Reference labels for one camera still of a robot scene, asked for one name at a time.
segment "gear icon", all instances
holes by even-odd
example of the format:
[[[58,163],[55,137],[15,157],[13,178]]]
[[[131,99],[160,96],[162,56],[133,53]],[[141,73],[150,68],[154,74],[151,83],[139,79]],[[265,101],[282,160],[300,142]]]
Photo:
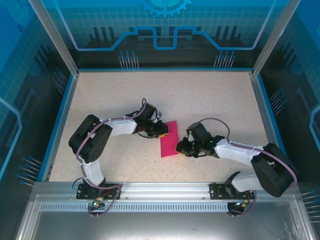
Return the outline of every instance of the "gear icon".
[[[144,10],[149,10],[150,14],[166,18],[168,15],[173,17],[175,14],[180,14],[181,10],[186,10],[191,0],[141,0],[141,3],[144,5]]]
[[[1,0],[0,6],[5,6],[11,17],[20,25],[29,17],[28,0]]]

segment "blue wall panel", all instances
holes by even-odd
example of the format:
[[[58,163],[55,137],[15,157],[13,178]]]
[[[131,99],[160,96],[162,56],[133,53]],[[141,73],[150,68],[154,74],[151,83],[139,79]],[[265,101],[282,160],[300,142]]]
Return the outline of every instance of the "blue wall panel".
[[[0,0],[0,239],[17,233],[70,72],[27,0]]]
[[[303,0],[261,76],[299,181],[320,184],[320,2]]]
[[[250,68],[286,3],[286,0],[44,2],[80,68],[125,69],[127,65],[128,69],[136,66],[130,65],[130,56],[123,59],[121,51],[136,52],[141,67]]]

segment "enclosure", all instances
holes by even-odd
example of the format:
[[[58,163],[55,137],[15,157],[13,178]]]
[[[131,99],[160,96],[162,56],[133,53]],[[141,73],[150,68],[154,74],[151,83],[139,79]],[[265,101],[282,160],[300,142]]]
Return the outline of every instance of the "enclosure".
[[[0,3],[1,239],[318,239],[319,2]],[[231,216],[241,199],[212,199],[210,186],[252,166],[161,157],[158,138],[121,135],[100,157],[120,197],[92,219],[69,139],[88,115],[122,117],[142,98],[176,121],[179,140],[213,117],[232,141],[276,144],[298,186],[281,197],[259,190],[250,214]]]

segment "speckled beige floor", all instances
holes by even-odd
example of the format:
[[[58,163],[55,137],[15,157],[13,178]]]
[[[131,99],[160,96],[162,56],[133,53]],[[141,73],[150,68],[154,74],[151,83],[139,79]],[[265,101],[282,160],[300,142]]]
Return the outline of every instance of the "speckled beige floor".
[[[224,120],[230,139],[266,145],[267,137],[247,72],[82,72],[64,127],[50,181],[74,181],[82,176],[68,140],[85,117],[115,118],[139,110],[141,99],[162,112],[162,120],[177,120],[179,139],[186,128],[205,118]],[[225,136],[218,122],[206,121],[211,134]],[[110,138],[100,157],[107,181],[213,182],[251,168],[236,161],[175,155],[161,158],[160,140],[137,134]]]

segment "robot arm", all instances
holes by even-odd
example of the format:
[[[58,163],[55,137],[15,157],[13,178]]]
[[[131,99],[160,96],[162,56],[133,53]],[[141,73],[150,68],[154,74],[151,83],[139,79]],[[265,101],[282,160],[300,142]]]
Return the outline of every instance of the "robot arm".
[[[161,138],[169,134],[168,126],[160,120],[161,112],[154,106],[146,103],[143,112],[135,117],[137,112],[126,115],[128,119],[125,119],[125,117],[116,118],[103,124],[80,150],[79,156],[82,160],[84,175],[95,186],[103,187],[105,183],[99,157],[110,137],[146,132],[147,138]],[[69,146],[74,154],[77,153],[80,145],[92,129],[103,121],[105,119],[100,119],[94,115],[89,115],[85,118],[69,140]]]
[[[250,146],[231,143],[224,136],[212,137],[200,122],[192,124],[186,132],[187,137],[176,146],[177,152],[194,158],[225,158],[253,167],[253,172],[237,172],[228,178],[225,187],[231,195],[235,191],[265,190],[272,196],[280,197],[294,181],[292,174],[285,167],[262,152],[268,152],[281,159],[297,174],[297,169],[275,144]]]

